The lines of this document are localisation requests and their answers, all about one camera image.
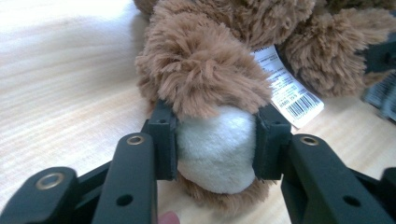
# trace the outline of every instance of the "brown plush toy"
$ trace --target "brown plush toy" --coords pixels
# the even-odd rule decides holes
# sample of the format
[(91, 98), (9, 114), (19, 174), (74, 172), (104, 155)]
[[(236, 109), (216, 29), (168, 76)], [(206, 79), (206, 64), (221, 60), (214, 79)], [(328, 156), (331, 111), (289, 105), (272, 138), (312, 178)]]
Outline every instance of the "brown plush toy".
[(180, 120), (178, 180), (191, 197), (228, 214), (265, 199), (270, 185), (251, 168), (252, 114), (272, 96), (270, 74), (251, 52), (278, 45), (307, 86), (350, 94), (375, 77), (364, 75), (357, 53), (396, 30), (389, 0), (134, 2), (150, 15), (135, 61), (141, 93), (152, 105), (165, 100)]

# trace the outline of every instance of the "teddy bear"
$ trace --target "teddy bear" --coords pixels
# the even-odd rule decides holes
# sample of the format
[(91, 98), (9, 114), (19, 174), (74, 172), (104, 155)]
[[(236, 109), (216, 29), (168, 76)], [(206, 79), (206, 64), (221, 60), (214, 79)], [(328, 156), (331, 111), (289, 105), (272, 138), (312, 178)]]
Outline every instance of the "teddy bear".
[(273, 181), (251, 167), (255, 117), (271, 103), (271, 75), (252, 56), (276, 45), (308, 88), (356, 94), (384, 74), (364, 75), (360, 51), (396, 30), (395, 0), (134, 0), (149, 15), (135, 59), (151, 109), (176, 114), (178, 182), (192, 198), (237, 214), (263, 201)]

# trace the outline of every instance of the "plush toy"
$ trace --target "plush toy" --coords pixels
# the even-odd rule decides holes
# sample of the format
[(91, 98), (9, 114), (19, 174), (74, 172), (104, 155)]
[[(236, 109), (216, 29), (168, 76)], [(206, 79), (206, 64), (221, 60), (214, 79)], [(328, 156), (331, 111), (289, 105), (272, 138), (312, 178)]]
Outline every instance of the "plush toy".
[(265, 199), (252, 169), (254, 113), (271, 102), (255, 49), (277, 45), (295, 76), (322, 95), (364, 88), (359, 52), (396, 31), (395, 1), (134, 0), (150, 15), (136, 58), (141, 93), (179, 119), (179, 179), (197, 201), (228, 214)]

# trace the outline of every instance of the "wooden surface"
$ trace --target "wooden surface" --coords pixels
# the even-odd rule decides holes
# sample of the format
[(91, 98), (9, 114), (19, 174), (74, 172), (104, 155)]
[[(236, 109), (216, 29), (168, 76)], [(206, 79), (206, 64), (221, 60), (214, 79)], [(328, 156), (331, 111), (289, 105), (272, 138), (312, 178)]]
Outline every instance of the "wooden surface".
[[(83, 175), (111, 160), (147, 117), (134, 57), (148, 21), (130, 0), (0, 1), (0, 210), (29, 176), (52, 166)], [(379, 178), (395, 166), (396, 126), (358, 98), (324, 100), (295, 133), (326, 140), (346, 165)], [(223, 217), (175, 182), (159, 182), (159, 212), (181, 223), (290, 223), (279, 185), (249, 213)]]

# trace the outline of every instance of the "teddy bear foot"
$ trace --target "teddy bear foot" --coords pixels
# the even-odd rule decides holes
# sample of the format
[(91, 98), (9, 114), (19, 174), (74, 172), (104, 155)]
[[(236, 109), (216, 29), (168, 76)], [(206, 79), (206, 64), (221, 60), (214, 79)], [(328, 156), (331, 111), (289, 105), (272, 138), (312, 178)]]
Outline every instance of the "teddy bear foot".
[(219, 194), (199, 187), (181, 174), (178, 175), (178, 182), (196, 202), (214, 207), (227, 216), (235, 216), (263, 202), (273, 184), (273, 182), (255, 179), (249, 187), (239, 193)]

